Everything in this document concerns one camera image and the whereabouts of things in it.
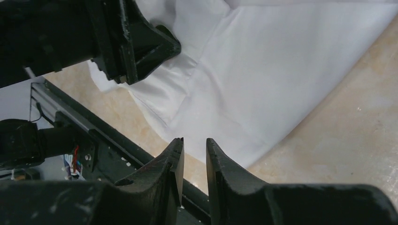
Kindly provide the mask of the white shirt garment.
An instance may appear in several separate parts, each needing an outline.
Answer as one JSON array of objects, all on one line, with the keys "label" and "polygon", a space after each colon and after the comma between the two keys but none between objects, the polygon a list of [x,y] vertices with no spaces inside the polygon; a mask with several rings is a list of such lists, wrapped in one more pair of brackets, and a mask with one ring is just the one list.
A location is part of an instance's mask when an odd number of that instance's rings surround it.
[{"label": "white shirt garment", "polygon": [[139,0],[182,46],[122,84],[153,130],[205,162],[213,138],[248,167],[344,78],[398,12],[395,0]]}]

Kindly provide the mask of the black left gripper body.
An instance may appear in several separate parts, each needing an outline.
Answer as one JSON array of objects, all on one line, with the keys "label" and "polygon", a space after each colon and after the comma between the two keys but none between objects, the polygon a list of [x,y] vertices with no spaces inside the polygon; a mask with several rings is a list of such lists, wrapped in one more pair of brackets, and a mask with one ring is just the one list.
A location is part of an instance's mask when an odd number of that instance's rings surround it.
[{"label": "black left gripper body", "polygon": [[3,0],[0,85],[92,60],[109,80],[124,78],[117,0]]}]

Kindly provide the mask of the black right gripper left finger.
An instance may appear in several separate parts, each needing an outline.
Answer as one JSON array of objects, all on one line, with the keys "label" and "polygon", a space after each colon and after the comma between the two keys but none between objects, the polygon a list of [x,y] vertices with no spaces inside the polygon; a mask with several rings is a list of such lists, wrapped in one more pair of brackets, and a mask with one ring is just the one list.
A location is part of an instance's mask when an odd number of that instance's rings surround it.
[{"label": "black right gripper left finger", "polygon": [[3,181],[3,225],[174,225],[182,203],[184,140],[111,184],[104,181]]}]

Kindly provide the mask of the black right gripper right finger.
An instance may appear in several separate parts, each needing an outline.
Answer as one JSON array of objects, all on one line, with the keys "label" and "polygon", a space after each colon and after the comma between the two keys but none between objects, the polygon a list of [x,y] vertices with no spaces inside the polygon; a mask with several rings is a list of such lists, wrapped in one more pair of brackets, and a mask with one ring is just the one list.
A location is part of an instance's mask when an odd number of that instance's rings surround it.
[{"label": "black right gripper right finger", "polygon": [[380,189],[363,184],[270,184],[206,142],[214,225],[395,225],[398,213]]}]

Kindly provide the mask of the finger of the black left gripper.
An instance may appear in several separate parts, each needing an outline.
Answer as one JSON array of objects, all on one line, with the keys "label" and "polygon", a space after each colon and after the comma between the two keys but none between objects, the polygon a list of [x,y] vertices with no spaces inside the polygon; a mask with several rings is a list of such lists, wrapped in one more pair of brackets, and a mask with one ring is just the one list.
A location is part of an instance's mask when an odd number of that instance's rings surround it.
[{"label": "finger of the black left gripper", "polygon": [[121,82],[129,85],[147,78],[165,61],[181,53],[181,44],[164,26],[153,26],[134,0],[120,0]]}]

